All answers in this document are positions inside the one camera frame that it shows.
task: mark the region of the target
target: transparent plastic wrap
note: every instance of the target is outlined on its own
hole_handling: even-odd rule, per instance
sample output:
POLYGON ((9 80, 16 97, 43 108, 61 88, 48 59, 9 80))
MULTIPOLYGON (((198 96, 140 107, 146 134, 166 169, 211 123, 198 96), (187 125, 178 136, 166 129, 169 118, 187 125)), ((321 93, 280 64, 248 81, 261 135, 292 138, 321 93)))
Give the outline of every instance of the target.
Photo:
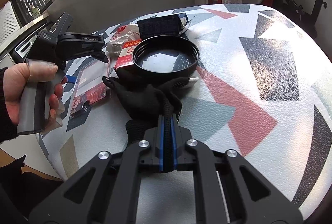
POLYGON ((102 77, 112 72, 109 63, 97 59, 81 68, 73 90, 70 117, 76 117, 91 109, 91 105, 106 97, 107 87, 102 77))

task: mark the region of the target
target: plastic package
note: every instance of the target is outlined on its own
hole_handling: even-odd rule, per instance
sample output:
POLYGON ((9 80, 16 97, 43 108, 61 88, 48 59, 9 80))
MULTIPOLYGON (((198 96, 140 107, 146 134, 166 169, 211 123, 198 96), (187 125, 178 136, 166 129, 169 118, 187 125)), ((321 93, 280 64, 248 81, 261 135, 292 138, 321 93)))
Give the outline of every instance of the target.
POLYGON ((139 39, 140 36, 137 24, 121 26, 107 43, 106 50, 109 54, 119 55, 125 42, 139 39))
POLYGON ((91 109, 91 105, 106 97, 107 87, 102 77, 108 77, 110 64, 97 59, 81 68, 73 90, 70 117, 76 117, 91 109))

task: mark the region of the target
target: black knit glove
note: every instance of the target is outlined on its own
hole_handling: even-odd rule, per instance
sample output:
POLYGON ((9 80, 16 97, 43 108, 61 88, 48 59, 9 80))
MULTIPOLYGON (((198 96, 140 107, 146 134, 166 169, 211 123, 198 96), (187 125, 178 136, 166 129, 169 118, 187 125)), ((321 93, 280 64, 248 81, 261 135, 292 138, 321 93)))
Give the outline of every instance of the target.
POLYGON ((152 86, 130 72, 120 68, 119 78, 103 77, 103 83, 111 88, 132 120, 126 123, 128 145, 140 141, 146 130, 156 127, 159 115, 164 116, 164 171, 173 169, 171 117, 179 119, 182 104, 175 95, 176 89, 188 85, 189 78, 176 78, 159 86, 152 86))

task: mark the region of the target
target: human hand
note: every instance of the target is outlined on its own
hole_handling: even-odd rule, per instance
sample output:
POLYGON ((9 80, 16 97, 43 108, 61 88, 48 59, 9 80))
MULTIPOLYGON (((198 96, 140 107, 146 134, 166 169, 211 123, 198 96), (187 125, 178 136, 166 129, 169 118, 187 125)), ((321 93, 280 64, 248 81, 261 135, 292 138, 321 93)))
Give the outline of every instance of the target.
MULTIPOLYGON (((6 108, 11 121, 17 125, 20 114, 20 97, 29 80, 30 82, 46 82, 53 80, 58 67, 54 64, 38 62, 32 66, 27 63, 19 63, 8 68, 3 77, 3 92, 6 108)), ((65 77, 61 84, 54 87, 54 94, 49 98, 50 117, 55 120, 56 110, 59 108, 59 99, 63 96, 62 84, 67 82, 65 77)))

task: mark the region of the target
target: metal screw cap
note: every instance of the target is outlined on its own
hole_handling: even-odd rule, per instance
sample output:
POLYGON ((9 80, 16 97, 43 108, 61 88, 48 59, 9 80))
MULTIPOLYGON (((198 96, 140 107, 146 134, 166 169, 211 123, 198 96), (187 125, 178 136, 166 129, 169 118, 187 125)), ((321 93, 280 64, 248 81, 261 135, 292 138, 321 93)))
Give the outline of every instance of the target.
POLYGON ((141 140, 138 142, 138 145, 140 147, 148 147, 150 145, 150 143, 147 140, 141 140))
POLYGON ((107 151, 102 151, 102 152, 99 152, 99 154, 98 154, 98 158, 100 158, 100 159, 108 159, 109 156, 110 156, 110 154, 107 151))
POLYGON ((187 145, 190 145, 190 146, 196 146, 197 144, 198 144, 198 141, 195 139, 189 139, 187 141, 187 145))
POLYGON ((237 156, 237 152, 233 149, 227 151, 227 156, 231 158, 235 158, 237 156))

